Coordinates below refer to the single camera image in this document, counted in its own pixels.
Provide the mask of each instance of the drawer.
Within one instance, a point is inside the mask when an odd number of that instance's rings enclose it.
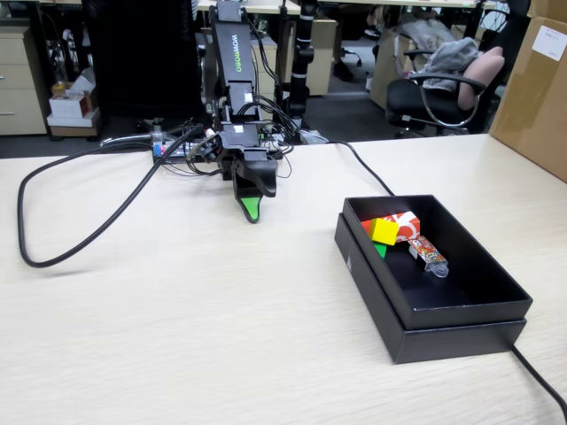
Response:
[[[19,38],[0,38],[0,65],[27,65],[24,41]]]
[[[35,90],[0,90],[0,135],[47,133]]]
[[[35,89],[27,65],[0,65],[0,89]]]

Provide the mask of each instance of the yellow block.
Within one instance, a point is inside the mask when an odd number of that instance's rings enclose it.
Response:
[[[396,243],[396,235],[398,234],[399,227],[400,225],[393,221],[374,219],[370,225],[370,239],[374,242],[394,245]]]

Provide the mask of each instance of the open black box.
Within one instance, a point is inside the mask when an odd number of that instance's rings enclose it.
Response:
[[[378,255],[361,221],[406,211],[447,258],[425,272],[408,243]],[[509,350],[532,299],[433,196],[348,198],[335,240],[396,363]]]

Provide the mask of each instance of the box base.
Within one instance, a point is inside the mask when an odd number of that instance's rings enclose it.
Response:
[[[406,330],[342,213],[338,216],[335,242],[396,364],[506,352],[524,329],[525,319],[452,328]]]

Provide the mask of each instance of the light wood tabletop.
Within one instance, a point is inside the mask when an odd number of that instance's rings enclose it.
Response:
[[[517,346],[566,396],[567,184],[489,135],[353,146],[396,194],[434,194],[534,298]],[[16,197],[54,158],[0,160],[0,423],[562,423],[509,352],[394,366],[334,243],[345,197],[385,191],[343,146],[289,158],[256,225],[230,182],[161,169],[48,269],[19,256]],[[89,235],[151,164],[100,155],[32,180],[33,258]]]

